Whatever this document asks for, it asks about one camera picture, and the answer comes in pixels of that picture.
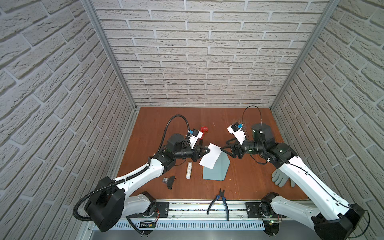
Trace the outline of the pink white letter card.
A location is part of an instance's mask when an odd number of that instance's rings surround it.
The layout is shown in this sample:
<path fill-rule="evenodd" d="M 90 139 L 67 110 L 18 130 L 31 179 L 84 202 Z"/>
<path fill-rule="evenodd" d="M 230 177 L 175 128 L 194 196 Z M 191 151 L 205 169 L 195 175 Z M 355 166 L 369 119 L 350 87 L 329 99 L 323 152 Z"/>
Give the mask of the pink white letter card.
<path fill-rule="evenodd" d="M 212 170 L 216 164 L 216 161 L 220 157 L 222 150 L 219 146 L 216 146 L 212 143 L 209 144 L 208 149 L 210 150 L 210 152 L 202 157 L 200 165 Z"/>

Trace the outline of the white glue stick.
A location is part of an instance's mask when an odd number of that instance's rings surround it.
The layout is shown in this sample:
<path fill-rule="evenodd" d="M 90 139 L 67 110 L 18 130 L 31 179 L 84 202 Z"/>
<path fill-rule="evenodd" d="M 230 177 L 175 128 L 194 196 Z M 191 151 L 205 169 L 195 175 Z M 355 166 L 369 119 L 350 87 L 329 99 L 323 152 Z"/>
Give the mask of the white glue stick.
<path fill-rule="evenodd" d="M 188 179 L 188 180 L 191 178 L 192 166 L 193 166 L 193 163 L 188 162 L 187 173 L 186 173 L 186 179 Z"/>

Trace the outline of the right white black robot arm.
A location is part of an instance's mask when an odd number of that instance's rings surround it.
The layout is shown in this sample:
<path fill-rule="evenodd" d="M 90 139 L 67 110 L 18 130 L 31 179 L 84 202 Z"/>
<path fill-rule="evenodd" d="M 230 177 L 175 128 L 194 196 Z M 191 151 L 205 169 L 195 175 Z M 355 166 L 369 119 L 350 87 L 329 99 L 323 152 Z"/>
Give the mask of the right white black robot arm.
<path fill-rule="evenodd" d="M 241 159 L 245 154 L 259 155 L 266 164 L 271 163 L 276 168 L 279 177 L 287 177 L 300 187 L 315 205 L 309 208 L 270 192 L 262 198 L 258 214 L 265 219 L 286 216 L 314 230 L 322 240 L 351 238 L 369 212 L 359 204 L 350 204 L 331 190 L 289 145 L 276 143 L 270 126 L 263 123 L 253 125 L 252 140 L 247 138 L 243 126 L 236 122 L 228 127 L 234 138 L 226 142 L 222 152 L 234 159 Z"/>

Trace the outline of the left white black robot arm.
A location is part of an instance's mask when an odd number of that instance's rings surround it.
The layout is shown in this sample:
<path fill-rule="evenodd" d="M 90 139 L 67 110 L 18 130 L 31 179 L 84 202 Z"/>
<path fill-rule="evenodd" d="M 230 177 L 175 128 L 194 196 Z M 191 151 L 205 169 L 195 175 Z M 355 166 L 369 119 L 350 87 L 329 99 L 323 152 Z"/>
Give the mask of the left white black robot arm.
<path fill-rule="evenodd" d="M 146 164 L 124 176 L 101 179 L 92 192 L 75 204 L 74 218 L 94 222 L 101 232 L 106 232 L 122 217 L 151 215 L 156 199 L 147 192 L 137 196 L 133 196 L 133 192 L 171 170 L 178 159 L 192 159 L 195 162 L 208 154 L 210 149 L 204 148 L 202 153 L 203 147 L 197 145 L 202 137 L 203 132 L 188 128 L 185 135 L 173 134 L 168 140 L 162 138 L 157 152 Z"/>

